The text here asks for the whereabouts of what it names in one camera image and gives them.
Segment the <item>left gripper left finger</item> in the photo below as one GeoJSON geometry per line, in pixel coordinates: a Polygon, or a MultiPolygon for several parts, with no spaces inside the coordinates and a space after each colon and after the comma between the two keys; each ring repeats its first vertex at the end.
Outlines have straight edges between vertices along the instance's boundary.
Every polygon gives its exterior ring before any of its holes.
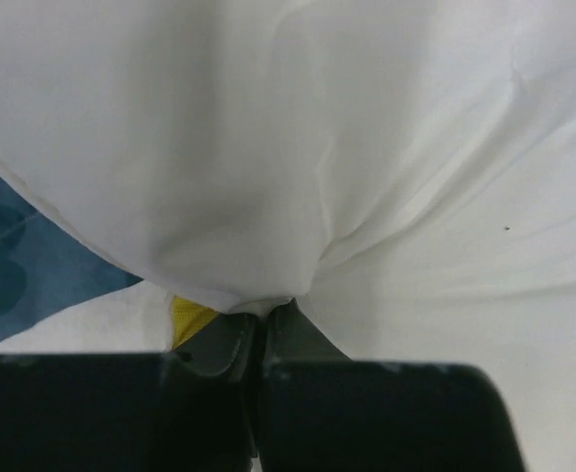
{"type": "Polygon", "coordinates": [[[220,315],[176,349],[169,439],[183,471],[252,469],[248,380],[257,334],[251,316],[220,315]]]}

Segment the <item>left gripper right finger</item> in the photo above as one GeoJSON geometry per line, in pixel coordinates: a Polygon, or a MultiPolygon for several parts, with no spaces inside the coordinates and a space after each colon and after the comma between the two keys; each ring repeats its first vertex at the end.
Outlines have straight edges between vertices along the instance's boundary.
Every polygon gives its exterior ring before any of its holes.
{"type": "Polygon", "coordinates": [[[296,303],[274,309],[264,322],[259,371],[258,455],[263,471],[329,471],[325,443],[339,396],[334,369],[350,362],[296,303]]]}

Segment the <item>blue cartoon print pillowcase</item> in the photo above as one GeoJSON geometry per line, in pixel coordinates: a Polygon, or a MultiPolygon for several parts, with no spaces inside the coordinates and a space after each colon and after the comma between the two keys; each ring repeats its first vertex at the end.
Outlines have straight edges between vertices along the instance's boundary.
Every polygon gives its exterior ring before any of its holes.
{"type": "Polygon", "coordinates": [[[0,341],[139,282],[74,240],[0,178],[0,341]]]}

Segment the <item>white pillow with yellow edge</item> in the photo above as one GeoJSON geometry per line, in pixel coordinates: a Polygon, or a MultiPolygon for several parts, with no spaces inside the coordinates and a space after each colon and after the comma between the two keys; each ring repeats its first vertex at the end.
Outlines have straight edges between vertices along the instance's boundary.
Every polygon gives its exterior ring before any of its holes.
{"type": "Polygon", "coordinates": [[[0,173],[358,356],[576,357],[576,1],[0,1],[0,173]]]}

